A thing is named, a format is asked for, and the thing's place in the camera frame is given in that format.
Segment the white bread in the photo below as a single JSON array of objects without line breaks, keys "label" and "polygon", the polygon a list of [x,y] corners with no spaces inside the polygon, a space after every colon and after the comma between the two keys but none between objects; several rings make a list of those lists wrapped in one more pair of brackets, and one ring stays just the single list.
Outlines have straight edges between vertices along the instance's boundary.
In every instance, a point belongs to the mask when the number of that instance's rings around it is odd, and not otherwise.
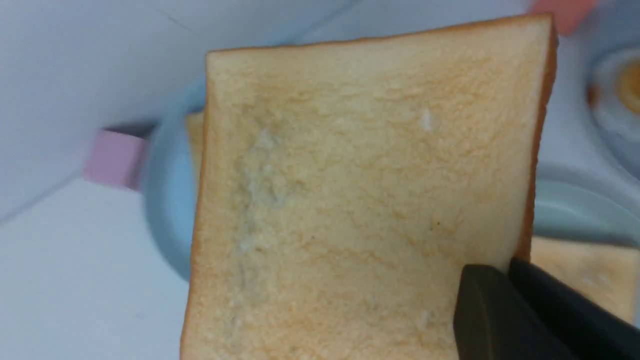
[{"label": "white bread", "polygon": [[634,323],[640,250],[534,237],[531,262],[608,312]]},{"label": "white bread", "polygon": [[461,269],[529,257],[549,15],[207,56],[183,360],[456,359]]}]

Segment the bread slice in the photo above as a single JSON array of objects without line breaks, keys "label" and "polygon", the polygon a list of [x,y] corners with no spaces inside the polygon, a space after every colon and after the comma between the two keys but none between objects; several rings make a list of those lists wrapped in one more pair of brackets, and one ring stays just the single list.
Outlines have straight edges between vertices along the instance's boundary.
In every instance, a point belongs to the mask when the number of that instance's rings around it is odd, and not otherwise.
[{"label": "bread slice", "polygon": [[534,237],[531,262],[608,312],[634,323],[640,250]]},{"label": "bread slice", "polygon": [[181,359],[456,359],[462,267],[529,257],[549,15],[207,56]]},{"label": "bread slice", "polygon": [[202,164],[202,149],[204,134],[204,111],[190,113],[184,119],[187,136],[189,138],[189,148],[191,149],[191,163],[193,164],[193,175],[195,178],[195,186],[198,188],[200,180],[200,166]]}]

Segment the pink object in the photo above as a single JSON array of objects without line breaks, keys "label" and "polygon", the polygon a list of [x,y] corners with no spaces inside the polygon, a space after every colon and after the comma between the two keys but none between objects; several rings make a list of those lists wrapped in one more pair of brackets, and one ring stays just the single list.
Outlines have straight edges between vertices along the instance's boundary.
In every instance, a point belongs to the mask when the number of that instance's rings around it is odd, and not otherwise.
[{"label": "pink object", "polygon": [[597,5],[597,0],[536,0],[529,13],[553,13],[558,32],[569,35]]},{"label": "pink object", "polygon": [[138,189],[145,140],[103,130],[84,168],[84,178],[94,183]]}]

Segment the white surface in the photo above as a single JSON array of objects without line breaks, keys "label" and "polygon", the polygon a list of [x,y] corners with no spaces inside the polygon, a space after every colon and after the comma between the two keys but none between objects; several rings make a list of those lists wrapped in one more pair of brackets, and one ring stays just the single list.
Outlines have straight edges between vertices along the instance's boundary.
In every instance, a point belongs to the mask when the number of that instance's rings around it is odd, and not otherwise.
[{"label": "white surface", "polygon": [[98,129],[155,118],[212,49],[273,45],[352,0],[0,4],[0,219],[77,174]]},{"label": "white surface", "polygon": [[138,193],[75,180],[0,227],[0,357],[178,358],[187,283]]}]

